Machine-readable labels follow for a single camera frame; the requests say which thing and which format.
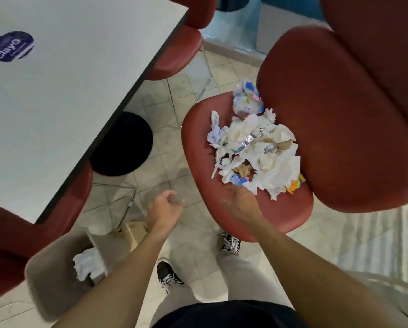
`shirt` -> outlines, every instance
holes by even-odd
[[[185,306],[165,315],[153,326],[168,327],[307,328],[292,308],[256,300],[231,300]]]

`person's left hand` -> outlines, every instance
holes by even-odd
[[[148,233],[167,238],[183,211],[184,200],[176,201],[174,190],[165,190],[149,204],[146,216]]]

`beige pants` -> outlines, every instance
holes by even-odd
[[[283,288],[267,277],[250,262],[229,251],[221,251],[216,257],[229,289],[229,300],[260,300],[292,307]],[[166,314],[183,306],[201,303],[187,285],[173,285],[169,294],[156,310],[152,327]]]

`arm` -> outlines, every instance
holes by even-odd
[[[131,328],[136,325],[158,254],[183,210],[183,202],[169,203],[169,198],[175,195],[175,191],[164,191],[149,205],[145,239],[66,312],[54,328]]]
[[[234,198],[222,203],[256,237],[291,303],[309,327],[408,327],[408,318],[368,287],[275,229],[262,216],[249,190],[236,186],[232,190]]]

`hand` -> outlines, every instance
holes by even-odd
[[[229,191],[232,199],[221,199],[221,203],[235,220],[249,223],[262,216],[256,196],[250,190],[243,186],[229,185]]]
[[[146,227],[148,233],[167,238],[177,224],[183,211],[184,200],[175,200],[176,192],[165,190],[148,207]]]

